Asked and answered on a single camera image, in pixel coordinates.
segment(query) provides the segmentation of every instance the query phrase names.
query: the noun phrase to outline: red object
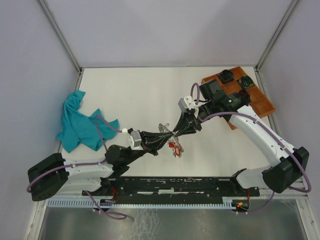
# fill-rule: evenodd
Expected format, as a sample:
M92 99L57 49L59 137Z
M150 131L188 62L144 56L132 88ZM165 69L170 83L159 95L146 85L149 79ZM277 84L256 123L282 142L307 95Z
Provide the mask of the red object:
M174 148L174 152L175 152L175 154L176 154L178 157L180 157L181 152L180 152L180 148L179 148L178 146L176 146L176 147Z
M173 141L170 141L169 142L169 148L174 148L176 145L175 145L175 143L173 142Z

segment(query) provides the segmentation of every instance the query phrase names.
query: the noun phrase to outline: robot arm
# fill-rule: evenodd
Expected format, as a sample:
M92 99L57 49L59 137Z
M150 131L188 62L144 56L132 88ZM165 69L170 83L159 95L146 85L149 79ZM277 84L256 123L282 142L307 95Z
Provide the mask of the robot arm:
M227 96L216 80L206 82L199 88L207 103L201 106L192 104L191 96L180 99L181 117L173 130L176 136L200 131L200 124L206 118L220 116L253 141L269 162L268 166L242 169L237 173L236 179L244 189L269 187L276 193L282 193L302 176L289 153L296 157L305 170L309 152L304 147L296 149L272 131L249 106L250 96L245 90Z
M268 186L274 192L282 193L302 176L289 153L297 158L305 170L308 151L304 147L296 149L273 132L249 106L250 96L245 90L226 95L216 80L204 83L199 88L206 103L195 104L191 96L181 98L178 103L181 116L173 132L152 133L129 129L130 146L110 146L105 159L70 160L55 153L30 168L28 177L32 187L28 191L32 194L32 200L45 200L56 193L94 192L101 186L110 187L109 179L121 176L129 169L130 163L146 153L157 156L158 150L172 136L201 131L201 124L213 116L223 117L238 127L270 163L265 167L238 171L236 180L242 188Z

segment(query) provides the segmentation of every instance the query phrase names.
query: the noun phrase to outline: red wire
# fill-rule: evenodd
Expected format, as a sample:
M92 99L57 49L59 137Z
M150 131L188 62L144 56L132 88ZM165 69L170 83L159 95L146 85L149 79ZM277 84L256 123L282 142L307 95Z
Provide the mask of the red wire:
M112 186L110 189L112 190L112 199L111 200L113 200L115 198L115 188Z
M115 189L115 187L111 187L110 189L112 189L113 190L113 195L112 195L112 200L114 200L115 199L115 193L117 194L117 199L116 199L116 201L115 201L115 204L119 201L119 199L120 199L120 196L119 196L119 193L117 192L117 190Z
M248 189L248 197L246 198L247 201L250 199L250 190Z

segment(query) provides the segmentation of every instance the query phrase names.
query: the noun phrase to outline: metal frame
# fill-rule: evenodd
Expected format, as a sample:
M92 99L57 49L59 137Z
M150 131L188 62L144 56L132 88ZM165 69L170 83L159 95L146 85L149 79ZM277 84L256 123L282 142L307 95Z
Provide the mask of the metal frame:
M39 4L42 12L44 13L44 16L47 18L48 22L50 23L53 32L55 33L57 39L61 43L62 48L64 49L65 53L69 57L71 63L73 64L73 67L75 68L75 70L77 72L81 72L81 67L80 67L77 59L75 58L74 54L72 53L72 51L66 41L66 38L64 37L60 28L58 27L58 24L55 20L55 17L49 9L49 5L48 5L47 1L46 0L36 0L36 1Z
M267 57L269 56L270 52L272 51L273 47L275 46L278 38L280 37L281 33L285 29L287 23L289 22L291 16L293 15L293 13L296 10L300 1L301 0L292 0L292 2L290 3L282 20L280 21L279 25L277 26L275 32L273 33L272 37L270 38L265 50L263 51L258 63L256 64L256 69L259 70L264 65Z
M82 76L84 73L84 68L82 68L76 57L74 56L71 48L68 45L68 42L66 38L64 37L62 31L60 30L54 15L49 9L49 5L46 0L36 0L37 3L39 4L42 12L44 13L45 17L47 18L53 32L55 33L56 37L58 38L59 42L61 43L61 47L64 49L66 52L67 56L69 57L73 67L76 69L78 72L77 79L76 79L76 84L74 89L77 90L80 87ZM275 44L277 43L277 40L279 39L281 33L285 29L286 25L288 24L290 18L292 17L294 11L296 10L297 6L299 5L301 1L300 0L292 0L290 5L288 6L283 18L281 19L279 25L277 26L275 32L273 33L272 37L270 38L265 50L263 51L258 63L256 64L254 71L255 75L258 81L258 85L261 89L261 91L268 97L268 91L267 87L265 84L265 81L263 79L261 69L266 62L269 54L271 53L272 49L274 48ZM191 67L190 65L177 65L177 66L168 66L168 67ZM278 127L277 119L274 114L270 115L269 117L269 122L271 128L279 135L281 135L280 129ZM62 145L59 144L57 146L57 152L61 152L62 150ZM295 187L298 188L304 188L305 182L303 179L299 179L294 183ZM260 197L255 197L256 199L268 199L271 195L271 190L267 188L262 188L260 189ZM296 203L298 205L299 213L301 216L301 220L303 222L303 226L306 232L306 235L308 239L312 240L320 240L320 231L319 231L319 226L317 224L316 218L314 216L313 210L311 208L309 199L307 194L305 193L299 193L296 191L292 190L286 190L282 194L276 194L274 196L275 199L295 199ZM33 207L33 211L31 213L31 218L28 224L28 228L26 230L25 234L25 240L34 240L38 239L42 221L44 219L46 207L48 205L48 200L43 201L43 202L36 202Z

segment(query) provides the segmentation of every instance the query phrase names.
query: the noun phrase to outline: white table surface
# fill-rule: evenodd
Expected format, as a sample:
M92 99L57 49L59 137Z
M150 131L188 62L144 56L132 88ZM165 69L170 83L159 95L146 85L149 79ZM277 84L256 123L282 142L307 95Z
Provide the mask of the white table surface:
M179 99L190 95L194 82L224 69L230 67L86 68L79 88L86 94L79 112L90 116L100 108L107 121L118 119L121 129L159 132L159 123L170 123L172 130L181 114ZM243 70L257 84L253 67ZM269 124L267 117L263 120ZM106 144L127 147L127 136L119 133ZM131 163L124 176L222 177L268 165L260 150L239 129L231 130L223 118L215 117L203 123L200 132L179 139L184 148L181 158L174 158L165 145L158 156L145 154ZM83 144L70 153L62 150L64 158L75 160L104 154L103 147L94 151Z

